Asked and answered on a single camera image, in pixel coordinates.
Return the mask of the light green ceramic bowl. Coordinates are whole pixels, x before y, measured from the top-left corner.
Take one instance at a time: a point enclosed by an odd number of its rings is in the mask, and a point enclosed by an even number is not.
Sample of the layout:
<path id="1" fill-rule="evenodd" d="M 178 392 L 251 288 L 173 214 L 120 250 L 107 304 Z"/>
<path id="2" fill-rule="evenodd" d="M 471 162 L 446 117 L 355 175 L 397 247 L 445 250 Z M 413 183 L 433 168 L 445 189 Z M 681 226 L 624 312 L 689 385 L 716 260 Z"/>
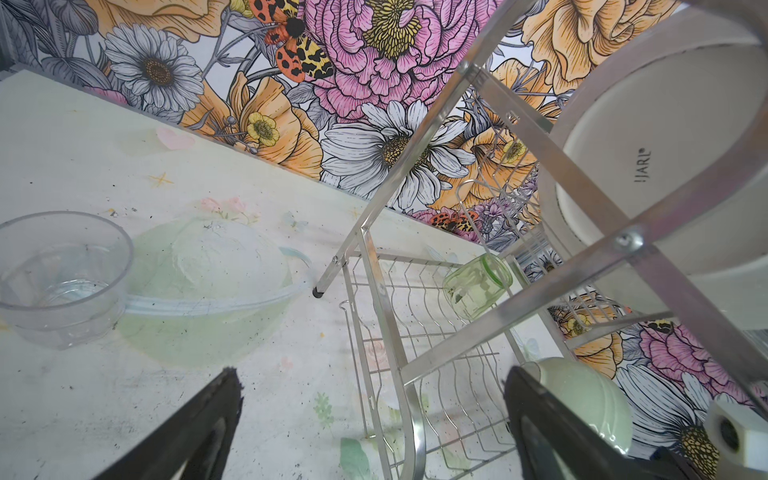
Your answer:
<path id="1" fill-rule="evenodd" d="M 527 362 L 522 368 L 612 448 L 629 453 L 632 413 L 614 382 L 581 362 L 561 357 Z"/>

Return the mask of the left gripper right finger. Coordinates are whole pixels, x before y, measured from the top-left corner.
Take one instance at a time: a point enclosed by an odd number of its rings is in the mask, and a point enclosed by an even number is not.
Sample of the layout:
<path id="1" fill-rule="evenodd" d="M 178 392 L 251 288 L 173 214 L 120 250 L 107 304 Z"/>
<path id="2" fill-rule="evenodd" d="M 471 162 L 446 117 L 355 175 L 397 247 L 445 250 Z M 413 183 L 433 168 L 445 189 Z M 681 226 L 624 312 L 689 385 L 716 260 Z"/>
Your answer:
<path id="1" fill-rule="evenodd" d="M 525 479 L 649 479 L 523 368 L 504 383 L 510 431 Z"/>

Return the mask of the clear faceted glass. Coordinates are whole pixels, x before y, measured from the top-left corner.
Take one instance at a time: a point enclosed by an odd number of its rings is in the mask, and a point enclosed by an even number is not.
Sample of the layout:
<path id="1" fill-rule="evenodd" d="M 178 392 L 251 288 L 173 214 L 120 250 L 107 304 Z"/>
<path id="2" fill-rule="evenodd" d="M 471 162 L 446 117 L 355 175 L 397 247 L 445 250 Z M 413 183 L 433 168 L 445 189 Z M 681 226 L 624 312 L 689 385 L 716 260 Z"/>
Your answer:
<path id="1" fill-rule="evenodd" d="M 105 335 L 126 310 L 134 245 L 114 222 L 48 211 L 1 224 L 1 320 L 25 340 L 67 349 Z"/>

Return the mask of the translucent pale green lid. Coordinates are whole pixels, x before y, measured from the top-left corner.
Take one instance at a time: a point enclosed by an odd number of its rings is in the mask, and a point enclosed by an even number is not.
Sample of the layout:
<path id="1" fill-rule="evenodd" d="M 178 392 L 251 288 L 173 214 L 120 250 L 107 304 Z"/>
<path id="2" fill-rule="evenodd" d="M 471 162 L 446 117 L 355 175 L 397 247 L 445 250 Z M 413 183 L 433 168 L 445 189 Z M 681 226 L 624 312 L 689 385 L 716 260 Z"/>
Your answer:
<path id="1" fill-rule="evenodd" d="M 233 220 L 180 218 L 133 244 L 128 305 L 117 330 L 164 365 L 234 363 L 274 333 L 313 283 L 307 255 Z"/>

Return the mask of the steel two-tier dish rack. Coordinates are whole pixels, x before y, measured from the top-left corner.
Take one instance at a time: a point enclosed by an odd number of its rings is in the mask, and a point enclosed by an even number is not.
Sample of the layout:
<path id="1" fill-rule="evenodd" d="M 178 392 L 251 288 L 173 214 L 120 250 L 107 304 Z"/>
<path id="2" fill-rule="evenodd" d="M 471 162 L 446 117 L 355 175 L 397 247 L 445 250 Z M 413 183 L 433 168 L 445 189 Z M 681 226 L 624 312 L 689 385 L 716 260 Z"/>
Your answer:
<path id="1" fill-rule="evenodd" d="M 763 1 L 688 1 L 734 20 L 767 53 Z M 363 402 L 386 479 L 524 478 L 508 424 L 504 383 L 512 367 L 550 357 L 601 373 L 625 394 L 633 436 L 621 455 L 649 479 L 716 479 L 719 452 L 704 421 L 718 398 L 767 422 L 767 326 L 733 324 L 660 250 L 659 243 L 760 177 L 767 180 L 767 96 L 745 132 L 709 167 L 635 217 L 558 146 L 558 114 L 503 79 L 491 53 L 514 34 L 531 46 L 584 45 L 598 8 L 506 1 L 417 125 L 385 180 L 326 269 L 315 294 L 342 276 L 345 313 Z M 482 248 L 467 262 L 387 255 L 371 229 L 430 134 L 465 104 L 486 127 L 484 155 L 505 174 L 478 174 L 455 191 Z M 510 174 L 525 161 L 532 169 Z M 472 188 L 490 199 L 467 205 Z M 479 318 L 461 319 L 443 282 L 474 258 L 506 261 L 513 285 Z"/>

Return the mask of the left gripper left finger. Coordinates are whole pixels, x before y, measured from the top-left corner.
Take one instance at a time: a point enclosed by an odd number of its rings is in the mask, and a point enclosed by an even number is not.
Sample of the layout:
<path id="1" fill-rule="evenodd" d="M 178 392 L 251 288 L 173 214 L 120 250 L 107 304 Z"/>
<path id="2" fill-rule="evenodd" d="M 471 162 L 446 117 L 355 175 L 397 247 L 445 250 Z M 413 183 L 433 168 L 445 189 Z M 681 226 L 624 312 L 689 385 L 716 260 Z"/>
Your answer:
<path id="1" fill-rule="evenodd" d="M 243 405 L 227 367 L 99 479 L 220 479 Z"/>

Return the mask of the green glass tumbler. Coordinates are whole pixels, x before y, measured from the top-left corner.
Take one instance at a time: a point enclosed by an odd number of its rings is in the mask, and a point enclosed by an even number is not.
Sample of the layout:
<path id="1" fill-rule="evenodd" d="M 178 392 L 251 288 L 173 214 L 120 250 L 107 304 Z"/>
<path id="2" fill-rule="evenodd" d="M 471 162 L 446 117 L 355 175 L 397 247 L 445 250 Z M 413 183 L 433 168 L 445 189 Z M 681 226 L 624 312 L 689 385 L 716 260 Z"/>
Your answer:
<path id="1" fill-rule="evenodd" d="M 451 272 L 443 282 L 443 293 L 461 319 L 474 321 L 495 304 L 513 282 L 509 264 L 492 253 L 484 253 Z"/>

